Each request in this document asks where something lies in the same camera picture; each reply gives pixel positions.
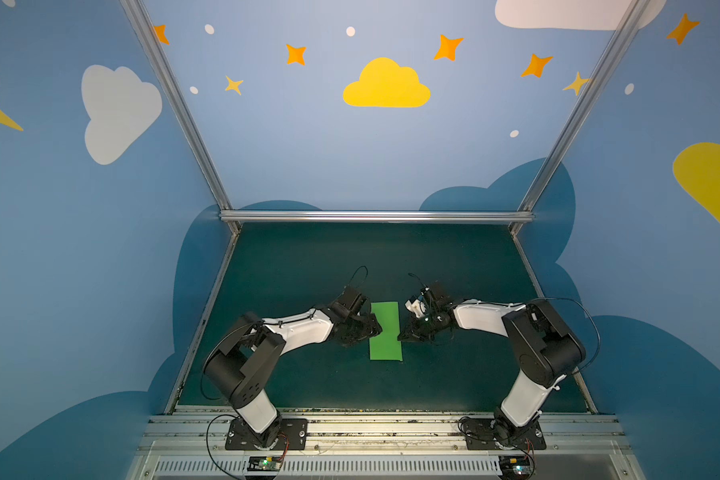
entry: white arm segment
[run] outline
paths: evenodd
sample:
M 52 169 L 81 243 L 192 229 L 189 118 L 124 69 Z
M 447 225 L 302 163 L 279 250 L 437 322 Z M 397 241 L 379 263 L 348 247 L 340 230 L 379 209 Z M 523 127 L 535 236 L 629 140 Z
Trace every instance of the white arm segment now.
M 456 305 L 454 316 L 456 323 L 465 330 L 482 330 L 507 336 L 507 329 L 501 317 L 514 310 L 522 310 L 524 304 L 515 306 L 499 305 L 497 303 L 482 303 L 479 300 L 467 300 Z
M 545 388 L 533 380 L 525 376 L 522 370 L 518 374 L 518 379 L 514 381 L 509 395 L 501 403 L 501 411 L 516 427 L 522 427 L 528 424 L 530 420 L 541 414 L 541 406 L 547 400 L 552 390 L 559 390 L 557 386 L 565 375 L 561 375 L 555 380 L 550 388 Z
M 333 322 L 328 316 L 316 309 L 298 315 L 284 316 L 283 318 L 265 318 L 265 327 L 277 333 L 286 341 L 285 348 L 280 355 L 296 350 L 309 343 L 324 342 L 333 328 Z
M 243 408 L 238 408 L 237 412 L 243 420 L 256 433 L 261 433 L 277 418 L 277 410 L 264 390 L 259 392 L 251 402 Z
M 309 343 L 324 342 L 333 328 L 328 316 L 316 309 L 309 309 L 298 315 L 262 320 L 265 322 L 265 328 L 277 333 L 286 341 L 286 346 L 280 355 Z M 237 412 L 256 433 L 266 430 L 277 418 L 277 410 L 264 390 L 261 390 L 248 405 L 238 408 Z
M 501 317 L 515 310 L 522 310 L 525 304 L 514 306 L 499 305 L 497 303 L 482 303 L 478 300 L 467 300 L 454 308 L 456 323 L 466 330 L 482 330 L 507 336 L 507 329 Z M 522 370 L 514 381 L 507 398 L 501 403 L 501 411 L 516 426 L 522 427 L 541 413 L 539 408 L 547 400 L 552 390 L 559 390 L 557 386 L 565 375 L 555 381 L 554 385 L 546 388 L 530 380 Z

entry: black mounting plate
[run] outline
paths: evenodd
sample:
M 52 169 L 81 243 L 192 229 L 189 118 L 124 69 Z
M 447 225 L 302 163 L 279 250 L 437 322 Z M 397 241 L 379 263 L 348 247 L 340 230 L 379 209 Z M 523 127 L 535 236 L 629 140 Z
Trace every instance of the black mounting plate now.
M 494 430 L 490 426 L 492 418 L 465 418 L 461 424 L 462 429 L 469 435 L 477 438 L 495 438 Z M 469 436 L 464 436 L 467 441 L 467 450 L 505 450 L 494 440 L 492 442 L 483 442 Z M 546 450 L 547 442 L 541 433 L 539 421 L 533 420 L 526 427 L 522 428 L 522 432 L 513 438 L 513 445 L 519 446 L 523 450 L 527 450 L 526 440 L 534 447 L 534 450 Z
M 281 420 L 280 431 L 288 437 L 288 450 L 303 450 L 307 439 L 306 418 L 284 418 Z M 257 448 L 256 440 L 250 434 L 248 427 L 241 418 L 235 418 L 230 422 L 230 430 L 226 434 L 224 442 L 225 450 L 283 450 L 286 447 L 286 440 L 282 436 L 277 437 L 277 443 L 266 450 Z

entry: painted cloud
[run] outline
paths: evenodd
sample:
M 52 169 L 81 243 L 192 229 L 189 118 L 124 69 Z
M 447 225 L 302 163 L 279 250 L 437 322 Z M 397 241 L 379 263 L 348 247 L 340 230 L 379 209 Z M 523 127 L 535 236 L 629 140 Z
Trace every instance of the painted cloud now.
M 163 98 L 157 87 L 142 82 L 133 71 L 112 71 L 91 65 L 83 73 L 83 103 L 90 122 L 85 146 L 98 164 L 120 158 L 160 116 Z
M 651 23 L 666 0 L 651 0 L 640 28 Z M 616 30 L 631 0 L 497 0 L 496 19 L 513 28 Z
M 353 107 L 421 107 L 429 95 L 429 88 L 419 83 L 415 70 L 389 58 L 371 60 L 360 73 L 359 82 L 344 89 L 344 101 Z

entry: yellow cloud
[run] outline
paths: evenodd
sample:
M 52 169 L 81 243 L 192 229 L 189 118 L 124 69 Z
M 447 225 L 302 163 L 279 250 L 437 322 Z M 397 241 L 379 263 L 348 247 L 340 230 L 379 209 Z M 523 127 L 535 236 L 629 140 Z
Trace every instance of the yellow cloud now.
M 720 222 L 720 145 L 691 145 L 680 152 L 673 169 L 680 186 Z
M 371 60 L 360 73 L 360 81 L 344 89 L 344 101 L 353 107 L 421 107 L 429 95 L 415 70 L 389 58 Z

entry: green cloth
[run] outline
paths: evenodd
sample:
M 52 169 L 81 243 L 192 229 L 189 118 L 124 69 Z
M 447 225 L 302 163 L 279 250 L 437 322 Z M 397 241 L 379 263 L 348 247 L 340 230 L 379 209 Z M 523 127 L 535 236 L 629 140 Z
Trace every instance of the green cloth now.
M 382 332 L 371 338 L 371 360 L 403 361 L 403 347 L 398 340 L 400 335 L 400 315 L 397 302 L 371 303 L 371 312 L 376 314 Z

